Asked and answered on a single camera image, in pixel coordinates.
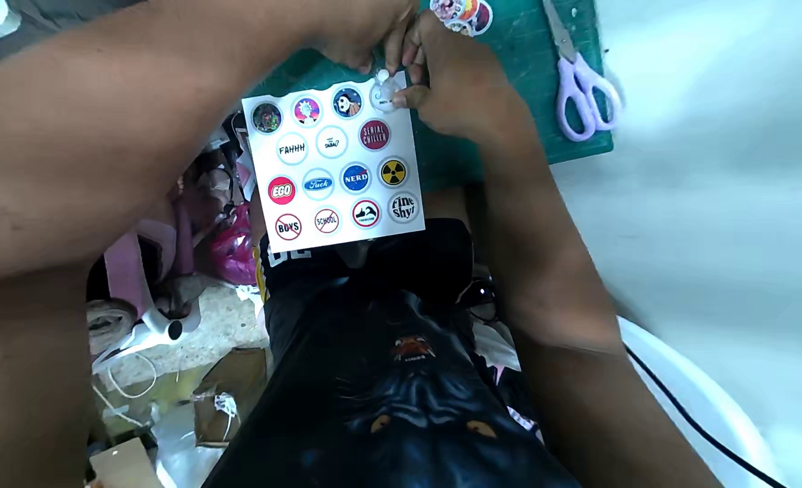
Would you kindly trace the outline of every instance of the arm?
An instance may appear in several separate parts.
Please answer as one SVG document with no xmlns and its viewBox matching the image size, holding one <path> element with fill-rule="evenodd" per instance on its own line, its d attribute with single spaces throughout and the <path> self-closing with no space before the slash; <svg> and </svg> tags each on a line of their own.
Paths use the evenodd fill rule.
<svg viewBox="0 0 802 488">
<path fill-rule="evenodd" d="M 409 0 L 154 0 L 0 63 L 0 486 L 81 481 L 90 263 L 289 53 L 367 70 L 414 13 Z"/>
<path fill-rule="evenodd" d="M 395 103 L 416 107 L 434 129 L 479 145 L 491 270 L 555 454 L 584 486 L 720 486 L 628 361 L 533 118 L 499 62 L 429 14 L 410 31 L 403 57 L 405 64 L 424 58 L 430 88 L 406 89 Z M 414 83 L 421 69 L 410 66 Z"/>
</svg>

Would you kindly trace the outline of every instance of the pink plastic bag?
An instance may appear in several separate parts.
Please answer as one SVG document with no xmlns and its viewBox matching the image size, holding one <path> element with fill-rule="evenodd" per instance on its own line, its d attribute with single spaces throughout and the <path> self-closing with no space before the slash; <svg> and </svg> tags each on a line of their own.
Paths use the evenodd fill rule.
<svg viewBox="0 0 802 488">
<path fill-rule="evenodd" d="M 233 222 L 211 243 L 211 261 L 217 274 L 233 285 L 256 284 L 256 260 L 247 202 L 233 210 Z"/>
</svg>

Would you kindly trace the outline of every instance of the hand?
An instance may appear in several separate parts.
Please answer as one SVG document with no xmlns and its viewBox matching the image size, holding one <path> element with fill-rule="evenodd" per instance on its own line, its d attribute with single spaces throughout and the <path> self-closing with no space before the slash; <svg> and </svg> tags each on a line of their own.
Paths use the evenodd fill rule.
<svg viewBox="0 0 802 488">
<path fill-rule="evenodd" d="M 430 87 L 422 84 L 427 59 Z M 397 107 L 416 108 L 435 131 L 481 141 L 533 118 L 492 50 L 446 28 L 430 10 L 403 41 L 403 65 L 413 86 L 395 93 Z"/>
<path fill-rule="evenodd" d="M 358 69 L 371 71 L 371 50 L 385 41 L 386 68 L 393 75 L 401 64 L 404 33 L 416 17 L 416 0 L 315 0 L 319 23 L 312 41 L 326 57 Z"/>
</svg>

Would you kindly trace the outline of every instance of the green cutting mat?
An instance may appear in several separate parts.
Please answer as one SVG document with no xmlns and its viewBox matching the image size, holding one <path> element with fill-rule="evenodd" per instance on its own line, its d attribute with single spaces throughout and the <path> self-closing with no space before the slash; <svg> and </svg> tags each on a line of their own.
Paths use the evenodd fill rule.
<svg viewBox="0 0 802 488">
<path fill-rule="evenodd" d="M 572 142 L 565 138 L 555 120 L 558 93 L 558 54 L 552 42 L 545 11 L 540 0 L 488 0 L 494 12 L 491 28 L 476 38 L 487 42 L 500 58 L 509 81 L 530 106 L 539 139 L 552 164 L 612 150 L 612 134 L 597 132 L 588 141 Z M 594 0 L 553 0 L 560 18 L 569 29 L 572 42 L 591 68 L 602 73 L 600 37 Z M 422 8 L 429 2 L 422 0 Z M 377 59 L 377 66 L 382 66 Z M 371 75 L 361 75 L 339 66 L 314 50 L 296 53 L 276 68 L 250 96 L 284 96 L 303 89 L 327 89 L 340 82 L 365 82 Z M 604 106 L 602 94 L 598 102 Z M 479 103 L 461 101 L 461 103 Z M 567 111 L 570 124 L 580 127 L 578 114 Z M 442 136 L 425 126 L 414 110 L 413 133 L 419 162 L 420 180 L 425 191 L 480 182 L 482 162 L 470 141 Z"/>
</svg>

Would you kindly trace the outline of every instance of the red circle sticker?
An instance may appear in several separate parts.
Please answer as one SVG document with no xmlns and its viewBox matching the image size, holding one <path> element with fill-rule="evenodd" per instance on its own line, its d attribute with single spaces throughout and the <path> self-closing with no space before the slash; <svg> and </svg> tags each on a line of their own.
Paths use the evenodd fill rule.
<svg viewBox="0 0 802 488">
<path fill-rule="evenodd" d="M 373 227 L 380 220 L 380 206 L 373 200 L 359 200 L 352 206 L 352 220 L 358 227 Z"/>
<path fill-rule="evenodd" d="M 286 176 L 278 176 L 268 183 L 268 198 L 277 205 L 287 205 L 295 198 L 295 183 Z"/>
<path fill-rule="evenodd" d="M 381 150 L 389 143 L 389 126 L 385 122 L 373 119 L 364 123 L 358 131 L 362 145 L 369 150 Z"/>
<path fill-rule="evenodd" d="M 283 240 L 293 240 L 301 235 L 301 221 L 293 214 L 283 214 L 274 223 L 277 236 Z"/>
<path fill-rule="evenodd" d="M 317 230 L 323 234 L 331 234 L 338 230 L 338 226 L 341 225 L 341 219 L 338 217 L 338 212 L 335 212 L 331 208 L 322 208 L 317 212 L 317 215 L 313 217 L 313 224 L 317 226 Z"/>
</svg>

